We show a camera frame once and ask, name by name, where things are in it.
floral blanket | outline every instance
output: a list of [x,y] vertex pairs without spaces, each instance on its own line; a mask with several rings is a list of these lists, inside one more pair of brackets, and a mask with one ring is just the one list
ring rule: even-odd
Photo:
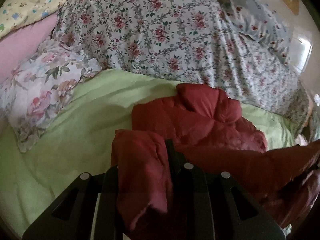
[[53,35],[104,69],[206,83],[301,127],[307,119],[295,73],[232,30],[217,0],[68,0]]

blue flower print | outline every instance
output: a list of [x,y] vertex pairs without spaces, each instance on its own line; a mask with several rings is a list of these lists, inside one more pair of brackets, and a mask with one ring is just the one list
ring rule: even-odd
[[15,19],[15,20],[18,19],[18,17],[19,17],[18,13],[12,14],[12,18]]
[[47,17],[49,15],[49,13],[47,11],[44,11],[41,15],[41,18]]

silver screw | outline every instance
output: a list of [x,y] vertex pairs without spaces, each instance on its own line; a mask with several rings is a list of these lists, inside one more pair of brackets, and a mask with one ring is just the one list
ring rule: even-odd
[[221,172],[221,176],[225,179],[229,179],[230,178],[230,173],[227,171]]
[[90,177],[90,174],[87,173],[87,172],[82,173],[82,174],[80,175],[80,179],[83,179],[83,180],[89,179],[89,177]]
[[184,167],[185,169],[187,169],[187,170],[191,170],[191,169],[193,169],[193,164],[191,164],[191,163],[185,163],[185,164],[183,165],[183,167]]

yellow patterned fabric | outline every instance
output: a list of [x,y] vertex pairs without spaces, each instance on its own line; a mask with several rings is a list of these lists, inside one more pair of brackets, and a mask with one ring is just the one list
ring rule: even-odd
[[6,0],[0,9],[0,38],[57,11],[66,0]]

